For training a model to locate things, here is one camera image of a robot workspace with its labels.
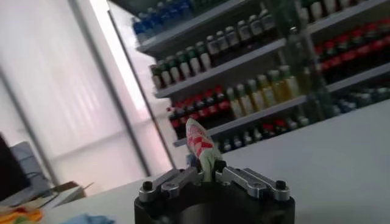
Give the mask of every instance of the bottle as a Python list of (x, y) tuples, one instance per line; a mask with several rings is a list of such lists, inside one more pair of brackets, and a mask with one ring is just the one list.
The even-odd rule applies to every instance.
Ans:
[(154, 83), (154, 86), (156, 86), (157, 89), (162, 89), (165, 87), (165, 84), (161, 77), (161, 70), (157, 67), (157, 65), (150, 65), (150, 69), (152, 71), (152, 80)]
[(196, 49), (197, 49), (197, 52), (199, 53), (200, 62), (202, 64), (204, 71), (210, 70), (211, 69), (211, 58), (207, 52), (206, 46), (203, 43), (203, 41), (196, 43)]
[(132, 18), (134, 34), (137, 37), (138, 42), (142, 44), (147, 40), (147, 36), (144, 27), (141, 22), (137, 21), (136, 17)]
[(141, 20), (142, 26), (144, 27), (146, 39), (153, 37), (154, 33), (150, 19), (144, 13), (139, 13), (138, 17)]
[(382, 50), (385, 48), (385, 43), (380, 36), (378, 26), (375, 23), (369, 23), (366, 26), (366, 34), (364, 36), (365, 42), (370, 45), (371, 66), (378, 66), (387, 62), (387, 58), (382, 57)]
[(174, 1), (166, 0), (166, 8), (168, 10), (169, 17), (171, 18), (172, 26), (176, 26), (180, 22), (181, 16), (177, 6), (174, 4)]
[(186, 111), (184, 109), (184, 106), (181, 102), (175, 103), (175, 111), (177, 119), (179, 120), (179, 139), (185, 138), (186, 131), (185, 131), (185, 124), (187, 123), (187, 115)]
[(261, 141), (263, 140), (263, 135), (260, 133), (260, 131), (258, 130), (258, 128), (254, 128), (253, 129), (253, 132), (254, 132), (254, 136), (253, 136), (253, 139), (255, 142), (258, 142), (258, 141)]
[(161, 21), (161, 18), (157, 16), (156, 10), (154, 10), (153, 8), (148, 8), (147, 13), (149, 14), (154, 34), (161, 33), (163, 31), (163, 23)]
[(293, 74), (290, 71), (290, 66), (282, 65), (279, 67), (279, 70), (282, 72), (283, 77), (285, 79), (285, 83), (287, 85), (288, 92), (289, 92), (289, 98), (292, 99), (300, 96), (300, 88), (297, 79), (295, 78), (295, 76), (293, 76)]
[(219, 53), (218, 43), (211, 35), (207, 37), (207, 49), (208, 52), (210, 53), (211, 64), (213, 66), (216, 66), (218, 63), (218, 57), (220, 53)]
[(238, 149), (238, 148), (241, 148), (243, 146), (243, 142), (239, 138), (239, 135), (235, 135), (233, 137), (233, 146), (234, 146), (234, 149)]
[(179, 51), (176, 53), (177, 58), (179, 59), (179, 68), (184, 76), (185, 79), (190, 78), (192, 75), (192, 71), (190, 69), (190, 66), (188, 65), (188, 58), (187, 55), (184, 54), (184, 52)]
[(234, 120), (234, 114), (230, 108), (230, 103), (224, 92), (222, 91), (221, 86), (215, 88), (215, 99), (218, 103), (218, 111), (220, 114), (219, 120), (222, 123), (227, 123)]
[(230, 144), (229, 138), (226, 138), (223, 143), (224, 152), (229, 152), (232, 150), (232, 145)]
[(168, 30), (173, 26), (171, 16), (168, 9), (164, 6), (164, 3), (157, 3), (157, 15), (160, 17), (160, 21), (163, 25), (163, 30)]
[(194, 71), (194, 75), (198, 75), (203, 72), (203, 69), (199, 63), (199, 59), (197, 57), (197, 52), (194, 47), (190, 46), (186, 48), (188, 56), (190, 56), (190, 65)]
[(216, 33), (216, 38), (220, 50), (220, 55), (222, 60), (221, 63), (225, 63), (226, 61), (230, 60), (229, 44), (227, 43), (224, 32), (221, 30)]
[(322, 7), (321, 7), (321, 3), (319, 1), (314, 2), (310, 6), (310, 9), (313, 12), (314, 21), (318, 21), (322, 18), (322, 14), (323, 14)]
[(203, 125), (203, 127), (208, 128), (208, 109), (206, 103), (203, 101), (201, 95), (197, 95), (195, 97), (195, 107), (199, 114), (199, 123)]
[(251, 15), (248, 20), (250, 31), (254, 37), (254, 40), (260, 45), (261, 37), (263, 34), (263, 29), (261, 28), (261, 22), (258, 19), (258, 16)]
[(172, 78), (174, 79), (175, 83), (179, 83), (181, 80), (183, 80), (183, 78), (180, 74), (179, 65), (175, 56), (171, 55), (166, 57), (166, 61), (168, 62), (168, 67)]
[(249, 26), (244, 20), (237, 23), (237, 31), (241, 44), (243, 45), (242, 47), (248, 49), (248, 46), (252, 44), (252, 35), (250, 34)]
[(277, 29), (275, 21), (271, 14), (269, 14), (268, 9), (264, 2), (260, 3), (261, 12), (259, 14), (259, 19), (263, 25), (264, 36), (268, 41), (275, 40), (277, 38)]
[(228, 26), (225, 28), (225, 33), (226, 33), (226, 39), (227, 39), (227, 42), (230, 46), (230, 49), (233, 51), (233, 52), (237, 52), (236, 56), (238, 56), (239, 52), (239, 39), (238, 39), (238, 35), (237, 35), (237, 32), (236, 30), (234, 29), (234, 27), (232, 26)]
[(347, 78), (348, 76), (354, 75), (354, 59), (356, 54), (354, 50), (351, 50), (351, 45), (347, 35), (341, 35), (337, 38), (337, 52), (341, 56), (341, 71), (340, 75), (343, 75), (341, 78)]
[(183, 20), (189, 20), (193, 17), (190, 2), (188, 0), (179, 0), (178, 7)]
[(164, 84), (166, 86), (170, 86), (175, 83), (174, 79), (172, 78), (171, 74), (168, 71), (168, 65), (165, 63), (164, 60), (160, 60), (157, 62), (158, 68), (161, 70), (161, 77), (164, 81)]
[(282, 135), (288, 132), (287, 124), (284, 120), (277, 119), (275, 120), (274, 124), (275, 124), (275, 132), (277, 135)]
[(237, 98), (234, 95), (233, 88), (228, 88), (226, 90), (226, 94), (227, 94), (227, 97), (228, 97), (228, 99), (230, 101), (230, 107), (231, 107), (231, 109), (233, 111), (235, 119), (243, 117), (244, 116), (243, 109), (241, 108), (241, 106), (239, 104), (239, 101), (237, 100)]
[(247, 84), (250, 89), (250, 99), (255, 107), (256, 111), (260, 111), (266, 108), (263, 96), (261, 95), (261, 91), (259, 91), (257, 83), (254, 79), (250, 79), (247, 81)]
[(195, 121), (199, 121), (199, 113), (195, 109), (194, 106), (194, 99), (193, 98), (188, 98), (186, 101), (186, 111), (188, 117), (194, 119)]
[(177, 139), (182, 139), (182, 133), (180, 133), (180, 121), (178, 120), (175, 111), (172, 111), (170, 107), (168, 107), (167, 112), (169, 112), (168, 119), (172, 125), (172, 128), (175, 130)]
[(244, 140), (244, 145), (250, 145), (250, 144), (254, 143), (254, 140), (252, 139), (251, 135), (249, 134), (249, 131), (244, 132), (243, 140)]
[(245, 87), (243, 84), (238, 84), (237, 87), (239, 102), (244, 111), (245, 115), (250, 115), (254, 112), (252, 102), (250, 101), (249, 96), (246, 94)]
[(266, 101), (266, 105), (268, 107), (272, 107), (276, 105), (276, 99), (274, 91), (272, 90), (272, 87), (270, 86), (267, 77), (265, 75), (258, 75), (257, 80), (260, 84), (261, 92), (263, 92), (264, 99)]
[(272, 124), (263, 124), (263, 136), (266, 139), (276, 136), (274, 126)]
[(268, 72), (272, 89), (274, 90), (277, 102), (281, 103), (287, 99), (287, 93), (285, 89), (285, 85), (280, 79), (280, 73), (278, 70), (271, 70)]
[(208, 89), (205, 93), (205, 103), (209, 112), (210, 127), (215, 127), (220, 124), (218, 103), (213, 97), (213, 90)]

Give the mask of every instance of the shelf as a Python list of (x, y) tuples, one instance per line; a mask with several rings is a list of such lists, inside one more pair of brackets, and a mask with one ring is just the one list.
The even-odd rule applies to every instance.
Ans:
[(155, 97), (156, 98), (169, 97), (169, 96), (179, 92), (182, 89), (185, 89), (189, 86), (203, 82), (204, 80), (207, 80), (207, 79), (210, 79), (216, 75), (222, 74), (223, 72), (226, 72), (226, 71), (228, 71), (232, 68), (235, 68), (241, 64), (244, 64), (246, 62), (249, 62), (251, 60), (254, 60), (256, 58), (264, 56), (268, 53), (274, 52), (277, 49), (280, 49), (281, 47), (283, 47), (285, 44), (286, 44), (285, 39), (280, 39), (280, 40), (274, 41), (274, 42), (267, 44), (267, 45), (265, 45), (257, 50), (249, 52), (248, 54), (245, 54), (245, 55), (240, 56), (236, 59), (228, 61), (227, 63), (224, 63), (220, 66), (217, 66), (217, 67), (215, 67), (215, 68), (213, 68), (205, 73), (201, 73), (195, 77), (191, 77), (191, 78), (189, 78), (183, 82), (180, 82), (176, 85), (167, 87), (165, 89), (161, 89), (160, 91), (155, 93)]
[(389, 0), (368, 0), (362, 2), (356, 6), (347, 8), (341, 12), (334, 13), (328, 18), (314, 22), (312, 25), (308, 26), (308, 33), (315, 33), (322, 29), (328, 28), (336, 23), (344, 21), (348, 18), (351, 18), (355, 15), (358, 15), (366, 10), (372, 9), (380, 4), (388, 2)]
[(164, 31), (155, 37), (146, 40), (141, 46), (137, 47), (137, 50), (147, 54), (149, 51), (160, 52), (169, 41), (174, 41), (178, 36), (184, 35), (185, 33), (200, 27), (203, 24), (217, 18), (223, 13), (227, 13), (250, 0), (229, 0), (221, 5), (218, 5), (209, 11), (206, 11), (193, 19), (179, 24), (172, 29)]
[[(222, 125), (217, 126), (215, 128), (209, 129), (209, 130), (207, 130), (207, 133), (210, 136), (213, 136), (213, 135), (216, 135), (218, 133), (222, 133), (224, 131), (239, 127), (239, 126), (244, 125), (244, 124), (248, 124), (248, 123), (253, 122), (253, 121), (256, 121), (262, 117), (266, 117), (268, 115), (277, 113), (279, 111), (283, 111), (285, 109), (288, 109), (288, 108), (291, 108), (294, 106), (298, 106), (304, 102), (306, 102), (306, 96), (300, 96), (300, 97), (297, 97), (295, 99), (292, 99), (292, 100), (280, 103), (278, 105), (275, 105), (273, 107), (267, 108), (265, 110), (253, 113), (253, 114), (248, 115), (246, 117), (241, 117), (237, 120), (234, 120), (234, 121), (231, 121), (229, 123), (222, 124)], [(186, 138), (184, 138), (184, 139), (180, 139), (180, 140), (174, 142), (173, 145), (175, 147), (179, 147), (179, 146), (185, 145), (186, 142), (187, 142), (187, 140), (186, 140)]]
[(336, 83), (333, 83), (331, 85), (328, 85), (328, 91), (334, 92), (339, 89), (343, 89), (345, 87), (354, 85), (356, 83), (365, 81), (367, 79), (371, 79), (373, 77), (376, 77), (378, 75), (382, 75), (384, 73), (390, 72), (390, 62), (381, 66), (378, 66), (376, 68), (364, 71), (362, 73), (359, 73), (357, 75), (354, 75), (352, 77), (346, 78), (342, 81), (338, 81)]

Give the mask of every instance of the bottle cap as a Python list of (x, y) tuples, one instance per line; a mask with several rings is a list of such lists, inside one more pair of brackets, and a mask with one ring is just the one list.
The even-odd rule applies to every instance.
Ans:
[(186, 47), (186, 51), (191, 51), (191, 50), (193, 50), (194, 49), (194, 47), (192, 47), (192, 46), (188, 46), (188, 47)]
[(225, 28), (225, 32), (231, 32), (231, 31), (234, 31), (234, 28), (232, 26), (228, 26)]
[(257, 16), (256, 15), (251, 15), (249, 17), (249, 22), (252, 22), (253, 20), (256, 20), (257, 19)]
[(243, 26), (243, 25), (245, 25), (245, 21), (244, 21), (244, 20), (241, 20), (240, 22), (237, 23), (237, 25)]
[(157, 62), (157, 65), (158, 65), (158, 66), (161, 66), (161, 65), (163, 65), (163, 64), (165, 64), (165, 61), (164, 61), (164, 60), (160, 60), (160, 61)]
[(290, 65), (281, 65), (281, 66), (279, 66), (279, 70), (281, 70), (282, 72), (289, 72)]
[(217, 32), (216, 35), (217, 35), (217, 37), (218, 37), (218, 36), (223, 36), (223, 35), (224, 35), (224, 32), (220, 30), (220, 31)]
[(334, 44), (333, 41), (327, 41), (327, 42), (325, 43), (325, 47), (326, 47), (326, 48), (334, 48), (334, 46), (335, 46), (335, 44)]
[(171, 60), (173, 60), (173, 59), (175, 59), (175, 56), (173, 56), (173, 55), (170, 55), (170, 56), (166, 57), (166, 60), (167, 60), (167, 61), (171, 61)]
[(210, 35), (210, 36), (208, 36), (208, 37), (206, 38), (206, 40), (207, 40), (207, 41), (213, 41), (213, 40), (214, 40), (214, 37), (213, 37), (212, 35)]

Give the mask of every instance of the red bottle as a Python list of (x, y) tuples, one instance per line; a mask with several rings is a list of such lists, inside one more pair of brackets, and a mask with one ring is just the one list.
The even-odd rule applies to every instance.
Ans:
[(325, 80), (328, 84), (333, 83), (339, 79), (341, 58), (336, 52), (335, 42), (327, 41), (325, 43), (325, 57), (327, 59), (328, 72)]
[(222, 91), (221, 86), (217, 86), (215, 88), (215, 99), (218, 103), (221, 123), (224, 124), (234, 120), (234, 114), (230, 108), (230, 102), (225, 93)]
[(196, 110), (199, 114), (199, 123), (202, 124), (202, 126), (206, 129), (208, 129), (210, 126), (208, 124), (208, 118), (209, 118), (209, 112), (208, 112), (208, 108), (206, 106), (206, 103), (203, 101), (202, 99), (202, 96), (201, 95), (197, 95), (195, 97), (195, 107), (196, 107)]
[(355, 49), (356, 59), (355, 59), (355, 68), (356, 71), (361, 72), (366, 70), (369, 62), (370, 47), (369, 44), (366, 44), (363, 39), (363, 31), (358, 28), (352, 31), (352, 46)]
[(176, 116), (176, 112), (173, 111), (173, 109), (170, 108), (170, 107), (167, 107), (166, 111), (170, 112), (170, 114), (168, 116), (168, 119), (171, 122), (172, 128), (176, 132), (177, 139), (183, 138), (182, 137), (183, 136), (182, 133), (180, 133), (180, 131), (181, 131), (181, 129), (180, 129), (180, 121), (179, 121), (179, 119)]
[(350, 75), (354, 75), (354, 60), (356, 58), (355, 51), (352, 49), (349, 37), (341, 35), (337, 37), (337, 52), (341, 57), (341, 78), (344, 79)]
[(382, 57), (382, 51), (385, 48), (385, 43), (380, 36), (380, 32), (376, 23), (369, 23), (366, 26), (366, 34), (364, 39), (370, 44), (370, 58), (372, 59), (371, 66), (378, 66), (384, 63), (385, 58)]
[(382, 37), (383, 44), (385, 46), (383, 50), (383, 58), (386, 58), (386, 62), (390, 60), (390, 18), (379, 21), (380, 36)]

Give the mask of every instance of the table surface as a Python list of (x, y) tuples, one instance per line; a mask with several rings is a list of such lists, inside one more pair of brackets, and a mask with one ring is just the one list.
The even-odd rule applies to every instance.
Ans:
[[(228, 165), (286, 180), (296, 223), (389, 223), (390, 100), (224, 155)], [(45, 212), (43, 224), (83, 212), (133, 223), (142, 181)]]

